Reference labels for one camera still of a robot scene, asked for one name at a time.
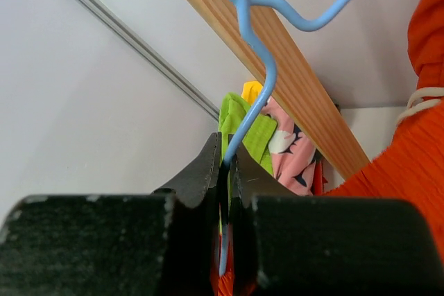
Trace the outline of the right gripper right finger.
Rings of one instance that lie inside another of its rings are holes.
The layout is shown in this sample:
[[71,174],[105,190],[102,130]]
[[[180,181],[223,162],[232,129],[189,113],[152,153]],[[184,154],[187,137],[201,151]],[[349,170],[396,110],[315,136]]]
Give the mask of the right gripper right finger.
[[235,295],[443,294],[443,265],[412,204],[297,196],[244,147],[231,176]]

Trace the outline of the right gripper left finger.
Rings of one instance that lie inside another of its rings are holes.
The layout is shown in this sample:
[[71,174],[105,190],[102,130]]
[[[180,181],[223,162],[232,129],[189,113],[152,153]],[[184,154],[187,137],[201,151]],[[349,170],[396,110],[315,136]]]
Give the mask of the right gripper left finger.
[[29,195],[1,227],[2,295],[212,295],[221,135],[148,195]]

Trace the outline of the pink patterned shorts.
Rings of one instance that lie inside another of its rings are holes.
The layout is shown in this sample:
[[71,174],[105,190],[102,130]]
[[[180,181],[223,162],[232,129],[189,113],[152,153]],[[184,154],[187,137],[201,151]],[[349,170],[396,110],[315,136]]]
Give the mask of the pink patterned shorts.
[[316,167],[314,144],[274,98],[268,100],[262,114],[277,122],[268,143],[275,179],[296,195],[311,195]]

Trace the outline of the lime green shorts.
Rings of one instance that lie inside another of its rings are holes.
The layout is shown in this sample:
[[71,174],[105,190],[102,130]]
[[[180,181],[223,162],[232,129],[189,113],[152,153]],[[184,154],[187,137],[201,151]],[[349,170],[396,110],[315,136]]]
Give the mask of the lime green shorts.
[[[237,131],[249,109],[250,104],[235,93],[228,93],[223,98],[218,128],[221,133],[221,161],[228,147],[229,135]],[[277,126],[277,121],[259,114],[242,140],[250,156],[271,176],[273,167],[268,143]]]

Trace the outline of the yellow shorts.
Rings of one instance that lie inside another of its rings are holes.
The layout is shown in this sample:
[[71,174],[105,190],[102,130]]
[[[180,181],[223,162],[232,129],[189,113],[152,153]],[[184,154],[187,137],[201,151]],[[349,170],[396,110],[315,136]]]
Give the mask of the yellow shorts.
[[258,81],[245,82],[243,85],[241,97],[252,105],[262,91],[262,84]]

